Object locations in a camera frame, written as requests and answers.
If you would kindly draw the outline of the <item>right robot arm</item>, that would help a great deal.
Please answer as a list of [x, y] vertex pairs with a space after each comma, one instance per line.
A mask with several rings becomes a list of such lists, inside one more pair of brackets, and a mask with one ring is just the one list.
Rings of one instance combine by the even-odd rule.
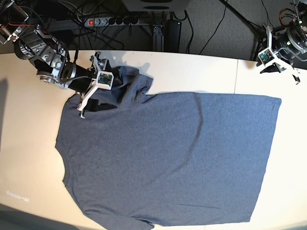
[[77, 107], [80, 117], [84, 113], [106, 110], [108, 104], [93, 99], [93, 94], [110, 90], [113, 74], [106, 71], [107, 60], [96, 52], [90, 57], [91, 67], [85, 69], [71, 61], [68, 46], [48, 33], [43, 23], [30, 24], [25, 8], [12, 0], [0, 2], [0, 42], [12, 40], [19, 59], [28, 60], [37, 70], [37, 77], [61, 89], [72, 89], [80, 95]]

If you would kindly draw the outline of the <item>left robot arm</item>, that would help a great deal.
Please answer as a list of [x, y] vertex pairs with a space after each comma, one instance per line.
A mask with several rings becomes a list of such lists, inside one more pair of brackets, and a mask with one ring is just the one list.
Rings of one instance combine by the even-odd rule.
[[266, 29], [266, 46], [258, 53], [263, 70], [261, 73], [288, 72], [296, 84], [300, 83], [300, 72], [293, 67], [294, 60], [306, 62], [300, 57], [307, 52], [307, 2], [292, 1], [293, 9], [283, 8], [279, 12], [280, 29], [270, 25]]

